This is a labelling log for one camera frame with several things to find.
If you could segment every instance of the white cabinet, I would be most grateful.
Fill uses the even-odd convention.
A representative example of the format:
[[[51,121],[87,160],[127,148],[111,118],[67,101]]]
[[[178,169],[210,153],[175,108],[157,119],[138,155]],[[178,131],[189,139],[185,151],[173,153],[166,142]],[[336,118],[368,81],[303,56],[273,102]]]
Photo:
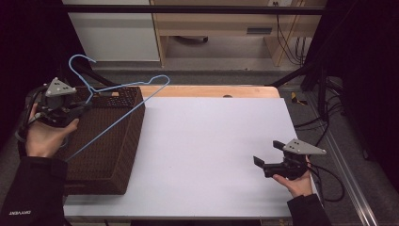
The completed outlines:
[[[149,5],[148,0],[63,0],[81,5]],[[69,13],[86,55],[98,61],[159,61],[150,13]]]

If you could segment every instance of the aluminum rail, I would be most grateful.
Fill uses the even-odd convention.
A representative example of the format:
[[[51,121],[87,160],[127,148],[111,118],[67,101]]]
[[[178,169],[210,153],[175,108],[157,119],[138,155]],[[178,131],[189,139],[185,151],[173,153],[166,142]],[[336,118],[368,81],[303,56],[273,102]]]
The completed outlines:
[[[309,94],[306,93],[307,99],[310,100],[311,108],[316,116],[318,116],[318,111],[316,109],[316,98],[314,93]],[[330,153],[332,156],[332,160],[337,167],[337,171],[340,173],[341,178],[343,180],[343,184],[345,185],[346,191],[349,194],[352,203],[354,204],[356,211],[358,212],[359,218],[364,226],[377,226],[378,222],[375,218],[373,210],[371,209],[369,203],[364,197],[363,192],[352,173],[352,170],[349,168],[346,163],[343,155],[341,153],[340,148],[337,145],[337,142],[334,139],[334,136],[327,131],[326,133],[327,143],[330,147]]]
[[[196,13],[196,14],[275,14],[325,15],[344,12],[341,9],[301,7],[235,7],[235,6],[147,6],[147,5],[41,5],[45,9],[85,13]]]

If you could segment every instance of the cable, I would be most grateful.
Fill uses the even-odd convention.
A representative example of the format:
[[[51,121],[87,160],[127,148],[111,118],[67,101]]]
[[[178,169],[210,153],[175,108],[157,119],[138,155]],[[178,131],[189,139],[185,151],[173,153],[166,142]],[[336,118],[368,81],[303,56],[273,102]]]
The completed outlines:
[[[276,15],[276,17],[277,17],[277,41],[279,42],[279,46],[281,46],[282,50],[284,51],[285,55],[288,57],[288,59],[290,60],[291,63],[293,63],[293,64],[295,64],[295,65],[299,65],[297,59],[295,59],[293,53],[291,53],[290,46],[288,45],[288,42],[287,42],[287,40],[285,39],[284,34],[282,34],[282,31],[281,31],[281,29],[280,29],[280,27],[279,27],[279,15]],[[290,59],[290,56],[287,54],[287,51],[285,50],[284,46],[281,44],[281,41],[279,41],[279,32],[281,32],[282,38],[283,38],[284,41],[285,41],[285,45],[287,46],[288,51],[289,51],[289,53],[291,54],[291,57],[295,60],[295,62],[293,62],[293,61]]]
[[[340,196],[338,199],[332,200],[332,199],[326,199],[326,198],[324,198],[324,200],[327,201],[327,202],[339,202],[339,201],[341,201],[341,200],[343,199],[343,197],[345,196],[345,187],[344,187],[344,185],[343,185],[343,181],[342,181],[335,173],[333,173],[332,171],[330,171],[330,170],[328,170],[328,169],[326,169],[326,168],[323,168],[323,167],[314,165],[313,163],[310,163],[310,162],[308,162],[308,164],[310,164],[312,167],[315,167],[315,168],[317,168],[317,169],[320,169],[320,170],[323,170],[323,171],[329,173],[331,176],[333,176],[333,177],[338,181],[338,183],[339,183],[340,186],[341,186],[341,191],[342,191],[342,192],[341,192],[341,196]]]

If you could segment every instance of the black curtain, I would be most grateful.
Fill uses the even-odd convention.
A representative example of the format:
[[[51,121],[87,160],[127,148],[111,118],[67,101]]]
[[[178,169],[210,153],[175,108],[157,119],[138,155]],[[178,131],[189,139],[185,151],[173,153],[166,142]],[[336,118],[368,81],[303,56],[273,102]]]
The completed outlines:
[[[343,1],[328,2],[329,7],[343,6]],[[344,7],[350,9],[353,2]],[[322,17],[307,61],[320,57],[317,51],[325,45],[328,30],[345,15]],[[328,76],[342,78],[343,103],[365,153],[378,161],[399,191],[399,2],[359,0],[335,38],[320,66]],[[318,71],[307,74],[305,85],[314,86],[318,76]]]
[[[85,54],[68,13],[43,10],[42,4],[62,1],[0,3],[0,147],[13,134],[31,89],[56,76],[63,76],[74,86],[81,84],[68,70],[69,57]],[[86,61],[79,63],[91,69]]]

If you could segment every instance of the gray floor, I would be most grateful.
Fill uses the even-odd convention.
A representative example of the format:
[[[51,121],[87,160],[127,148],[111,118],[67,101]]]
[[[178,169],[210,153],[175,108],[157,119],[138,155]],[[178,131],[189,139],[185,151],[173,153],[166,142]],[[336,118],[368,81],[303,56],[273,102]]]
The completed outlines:
[[[288,74],[297,66],[285,62],[274,67],[262,38],[210,38],[207,43],[199,40],[171,39],[167,63],[164,68],[148,63],[100,64],[96,70],[108,79],[128,83],[143,81],[159,73],[171,78],[172,84],[187,85],[265,85]],[[279,88],[279,94],[286,104],[293,124],[299,124],[316,118],[311,105],[301,105],[291,101],[294,91],[298,100],[311,103],[313,92],[302,92],[298,88],[301,78],[296,78]],[[338,103],[331,100],[330,106]],[[298,138],[314,144],[322,135],[322,129],[308,126],[308,130],[297,131]],[[339,151],[348,163],[356,182],[370,205],[377,224],[361,222],[359,212],[353,204],[354,197],[346,192],[340,202],[325,202],[325,209],[334,225],[399,225],[399,195],[376,162],[364,160],[361,145],[350,126],[344,111],[338,111],[330,117],[328,131],[337,143]],[[337,167],[331,155],[331,146],[324,138],[319,147],[326,149],[327,156],[313,156],[312,163],[323,166],[337,174]],[[0,153],[0,203],[3,202],[13,173],[16,170],[18,156],[15,152],[15,140]],[[340,194],[340,186],[328,174],[321,173],[323,191],[326,198],[334,199]]]

